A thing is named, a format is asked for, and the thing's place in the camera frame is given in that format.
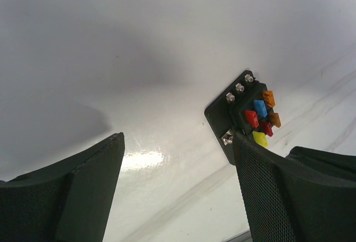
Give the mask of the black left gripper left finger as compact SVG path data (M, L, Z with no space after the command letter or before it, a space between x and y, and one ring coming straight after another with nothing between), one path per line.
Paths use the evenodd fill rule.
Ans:
M102 241L124 152L124 134L113 134L1 181L1 241Z

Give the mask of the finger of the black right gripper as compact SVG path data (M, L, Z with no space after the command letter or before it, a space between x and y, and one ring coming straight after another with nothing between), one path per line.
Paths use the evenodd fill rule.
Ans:
M355 182L355 156L296 146L290 150L286 159L317 172Z

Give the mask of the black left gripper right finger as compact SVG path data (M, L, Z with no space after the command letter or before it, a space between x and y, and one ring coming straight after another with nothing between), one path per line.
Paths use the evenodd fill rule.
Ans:
M235 134L253 241L354 241L355 182L317 172Z

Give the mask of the red blade fuse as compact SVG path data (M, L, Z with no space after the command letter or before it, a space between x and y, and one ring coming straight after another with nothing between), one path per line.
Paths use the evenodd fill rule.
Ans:
M246 117L246 120L247 120L248 124L251 127L257 128L259 126L258 116L257 116L255 111L253 111L253 110L245 110L244 114L245 114L245 117Z
M272 131L272 124L268 121L263 121L261 122L261 129L264 134L267 136L272 137L273 136L273 131Z

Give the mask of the orange blade fuse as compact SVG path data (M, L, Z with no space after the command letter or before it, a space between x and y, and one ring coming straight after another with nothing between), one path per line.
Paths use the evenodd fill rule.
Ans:
M279 114L276 112L271 112L269 113L269 118L270 118L270 122L273 126L280 128L281 127L281 121L280 121L280 117Z
M265 104L269 106L270 108L273 108L275 106L275 100L274 100L274 94L273 91L271 90L263 90L262 91L262 96Z

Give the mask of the red blade fuse front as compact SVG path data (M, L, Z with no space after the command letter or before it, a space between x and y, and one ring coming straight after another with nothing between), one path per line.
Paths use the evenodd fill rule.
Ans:
M247 120L248 124L251 127L257 128L259 126L258 116L257 116L255 111L253 111L253 110L245 110L244 114L245 114L245 117L246 117L246 120Z

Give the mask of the blue blade fuse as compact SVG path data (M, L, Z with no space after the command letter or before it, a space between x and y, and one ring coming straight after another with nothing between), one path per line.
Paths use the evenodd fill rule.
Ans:
M254 100L255 111L261 117L267 117L268 112L263 100Z

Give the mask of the black fuse box base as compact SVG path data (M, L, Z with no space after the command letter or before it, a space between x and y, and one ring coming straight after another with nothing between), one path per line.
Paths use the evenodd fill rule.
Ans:
M269 113L275 112L274 108L265 104L268 112L267 117L261 117L256 113L259 126L253 128L248 124L244 111L255 111L254 100L263 100L263 90L268 90L266 84L258 81L252 71L245 70L204 111L211 129L231 165L235 164L234 135L240 133L256 143L253 131L263 132L261 122L270 122Z

